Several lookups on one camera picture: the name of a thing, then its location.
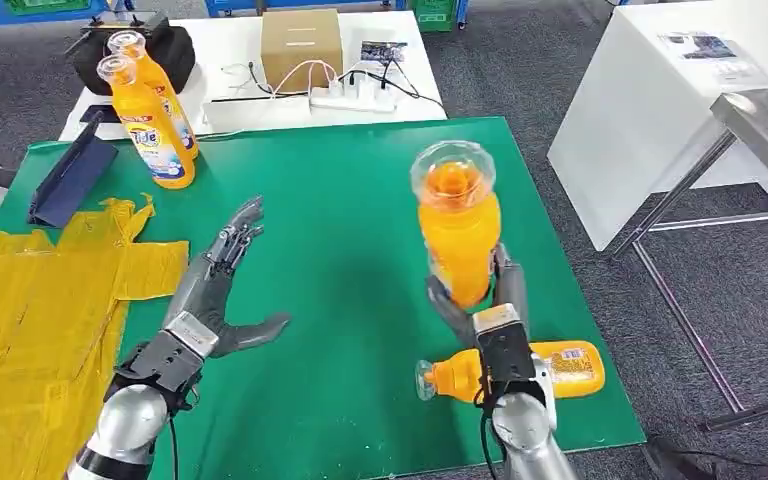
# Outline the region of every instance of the robotic arm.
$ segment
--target robotic arm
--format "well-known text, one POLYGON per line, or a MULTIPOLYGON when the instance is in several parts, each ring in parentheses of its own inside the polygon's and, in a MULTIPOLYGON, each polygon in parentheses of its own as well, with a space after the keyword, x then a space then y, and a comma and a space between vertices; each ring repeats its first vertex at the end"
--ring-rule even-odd
POLYGON ((208 357, 222 357, 275 339, 288 315, 263 323, 225 323, 225 304, 237 265, 252 239, 263 232, 262 198, 244 203, 195 258, 178 285, 163 327, 116 368, 104 396, 95 432, 66 472, 69 480, 142 480, 148 477, 154 443, 201 379, 208 357))
MULTIPOLYGON (((528 345, 522 267, 501 243, 494 256, 494 276, 492 306, 473 315, 452 302, 436 277, 426 281, 435 310, 464 346, 480 353, 482 434, 484 422, 492 420, 508 480, 576 480, 554 437, 557 418, 548 367, 528 345)), ((482 445, 487 455, 486 437, 482 445)))

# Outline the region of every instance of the yellow plastic bag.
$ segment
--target yellow plastic bag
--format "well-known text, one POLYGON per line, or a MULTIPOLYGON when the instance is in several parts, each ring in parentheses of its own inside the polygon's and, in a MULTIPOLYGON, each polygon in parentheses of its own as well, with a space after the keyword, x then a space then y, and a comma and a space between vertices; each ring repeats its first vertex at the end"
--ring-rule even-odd
POLYGON ((57 246, 0 232, 0 480, 59 480, 92 432, 128 300, 171 295, 187 242, 135 244, 151 198, 78 212, 57 246))

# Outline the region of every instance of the green table mat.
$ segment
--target green table mat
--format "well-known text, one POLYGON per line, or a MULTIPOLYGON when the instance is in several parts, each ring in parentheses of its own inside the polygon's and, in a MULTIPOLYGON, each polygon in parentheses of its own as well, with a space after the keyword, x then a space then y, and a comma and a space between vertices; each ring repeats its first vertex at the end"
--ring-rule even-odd
MULTIPOLYGON (((196 180, 180 191, 157 187, 122 141, 82 209, 111 196, 139 204, 149 193, 157 216, 139 241, 189 240, 193 255, 240 203, 263 194, 266 232, 240 265, 228 321, 279 310, 294 317, 276 342, 206 363, 200 404, 176 419, 182 480, 355 480, 483 462, 479 410, 447 397, 420 401, 414 387, 417 360, 460 349, 425 296, 427 254, 408 176, 417 153, 447 139, 478 142, 496 161, 502 240, 525 269, 533 340, 586 340, 605 363, 600 392, 558 401, 558 443, 586 450, 644 441, 504 119, 203 140, 196 180)), ((29 149, 0 230, 31 229, 31 193, 67 146, 29 149)), ((131 303, 120 357, 154 335, 168 301, 131 303)), ((171 464, 167 429, 151 478, 171 478, 171 464)))

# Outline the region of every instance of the clear bottle cap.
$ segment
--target clear bottle cap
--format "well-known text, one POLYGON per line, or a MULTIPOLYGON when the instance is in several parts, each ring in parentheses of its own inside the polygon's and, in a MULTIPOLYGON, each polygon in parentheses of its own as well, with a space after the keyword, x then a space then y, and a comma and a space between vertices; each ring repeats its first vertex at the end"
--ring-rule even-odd
POLYGON ((145 55, 145 37, 133 30, 116 32, 107 39, 107 48, 112 53, 121 53, 131 58, 142 58, 145 55))
POLYGON ((437 387, 428 380, 432 375, 434 367, 428 360, 420 360, 416 362, 414 368, 414 375, 416 376, 416 395, 422 401, 428 401, 437 395, 437 387))
POLYGON ((137 64, 124 55, 108 55, 95 68, 98 76, 111 85, 129 85, 137 79, 137 64))
POLYGON ((463 140, 435 143, 416 157, 411 186, 420 203, 441 210, 470 208, 496 182, 493 157, 481 145, 463 140))

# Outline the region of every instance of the white table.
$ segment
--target white table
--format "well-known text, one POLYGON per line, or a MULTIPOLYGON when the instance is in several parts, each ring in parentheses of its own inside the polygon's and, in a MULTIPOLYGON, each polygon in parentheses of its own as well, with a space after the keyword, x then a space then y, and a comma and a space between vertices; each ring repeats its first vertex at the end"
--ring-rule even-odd
MULTIPOLYGON (((407 42, 405 60, 401 63, 407 78, 420 94, 440 100, 434 74, 412 12, 341 13, 338 19, 343 41, 344 68, 360 60, 360 45, 363 40, 407 42)), ((445 112, 437 104, 424 99, 413 99, 397 92, 396 111, 389 114, 310 108, 306 98, 296 97, 214 104, 211 107, 211 118, 221 116, 222 122, 221 125, 211 124, 205 115, 206 102, 222 98, 265 96, 254 82, 248 82, 242 89, 232 88, 233 85, 248 80, 249 62, 255 63, 255 73, 259 80, 266 81, 260 62, 262 19, 238 17, 173 20, 171 23, 187 29, 196 52, 196 66, 179 95, 196 134, 446 118, 445 112), (231 74, 223 72, 223 67, 231 74)), ((395 81, 409 89, 403 79, 395 81)), ((88 106, 109 103, 110 97, 94 95, 84 89, 66 120, 60 140, 74 140, 80 133, 84 124, 79 120, 88 106)), ((102 124, 97 135, 102 139, 126 138, 125 130, 118 124, 102 124)))
MULTIPOLYGON (((725 89, 658 39, 686 31, 733 40, 768 76, 768 1, 614 10, 548 154, 597 250, 649 195, 670 190, 722 132, 709 107, 725 89)), ((694 188, 752 182, 768 193, 768 170, 738 142, 694 188)))

